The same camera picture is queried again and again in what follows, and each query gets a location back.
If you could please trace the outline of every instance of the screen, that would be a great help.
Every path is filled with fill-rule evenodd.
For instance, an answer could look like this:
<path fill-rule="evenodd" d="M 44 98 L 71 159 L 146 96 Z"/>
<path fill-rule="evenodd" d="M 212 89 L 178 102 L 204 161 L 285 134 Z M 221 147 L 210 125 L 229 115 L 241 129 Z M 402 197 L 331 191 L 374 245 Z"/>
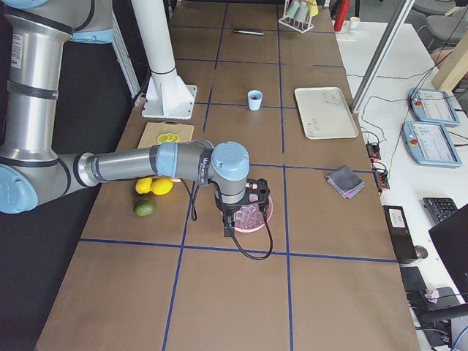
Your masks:
<path fill-rule="evenodd" d="M 458 291 L 468 293 L 468 205 L 431 228 L 429 235 Z"/>
<path fill-rule="evenodd" d="M 448 101 L 444 93 L 440 91 L 419 90 L 419 97 L 423 102 L 426 117 L 440 121 L 454 121 Z"/>
<path fill-rule="evenodd" d="M 440 125 L 414 123 L 412 128 L 426 160 L 456 162 L 455 155 Z"/>

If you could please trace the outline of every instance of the folded cloth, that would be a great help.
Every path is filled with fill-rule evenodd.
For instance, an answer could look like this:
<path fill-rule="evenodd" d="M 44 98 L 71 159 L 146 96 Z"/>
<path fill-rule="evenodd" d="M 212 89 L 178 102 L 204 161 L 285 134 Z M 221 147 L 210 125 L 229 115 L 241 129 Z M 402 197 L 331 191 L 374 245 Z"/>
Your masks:
<path fill-rule="evenodd" d="M 346 165 L 327 174 L 325 178 L 343 198 L 348 199 L 359 193 L 366 185 L 366 183 Z"/>

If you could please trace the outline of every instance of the marker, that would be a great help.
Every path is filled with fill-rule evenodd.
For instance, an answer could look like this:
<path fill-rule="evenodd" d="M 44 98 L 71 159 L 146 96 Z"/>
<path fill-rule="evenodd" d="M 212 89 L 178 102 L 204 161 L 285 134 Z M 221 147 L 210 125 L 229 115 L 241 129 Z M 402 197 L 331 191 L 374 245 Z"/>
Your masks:
<path fill-rule="evenodd" d="M 234 33 L 237 34 L 251 34 L 251 35 L 263 35 L 262 31 L 254 31 L 251 29 L 234 29 Z"/>

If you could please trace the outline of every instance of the small cup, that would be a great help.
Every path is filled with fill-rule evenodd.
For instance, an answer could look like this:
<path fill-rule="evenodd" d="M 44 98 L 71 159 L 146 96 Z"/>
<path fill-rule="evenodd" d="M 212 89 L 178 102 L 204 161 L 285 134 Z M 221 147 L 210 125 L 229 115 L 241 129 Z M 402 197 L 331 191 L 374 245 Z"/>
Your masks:
<path fill-rule="evenodd" d="M 350 18 L 350 26 L 348 27 L 349 30 L 356 29 L 359 26 L 361 19 L 359 17 L 351 17 Z"/>
<path fill-rule="evenodd" d="M 257 111 L 262 104 L 263 94 L 261 91 L 251 90 L 247 93 L 247 99 L 249 101 L 249 109 Z"/>

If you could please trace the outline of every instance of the pink bowl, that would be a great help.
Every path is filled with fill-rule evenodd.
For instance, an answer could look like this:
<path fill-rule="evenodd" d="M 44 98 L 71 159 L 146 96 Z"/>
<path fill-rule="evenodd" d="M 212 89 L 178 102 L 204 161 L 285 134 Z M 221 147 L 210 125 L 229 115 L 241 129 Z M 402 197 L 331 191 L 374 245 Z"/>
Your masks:
<path fill-rule="evenodd" d="M 270 205 L 267 210 L 267 222 L 273 214 L 273 201 L 268 197 Z M 235 213 L 234 229 L 241 233 L 252 233 L 265 226 L 263 215 L 258 209 L 258 204 L 244 205 Z"/>

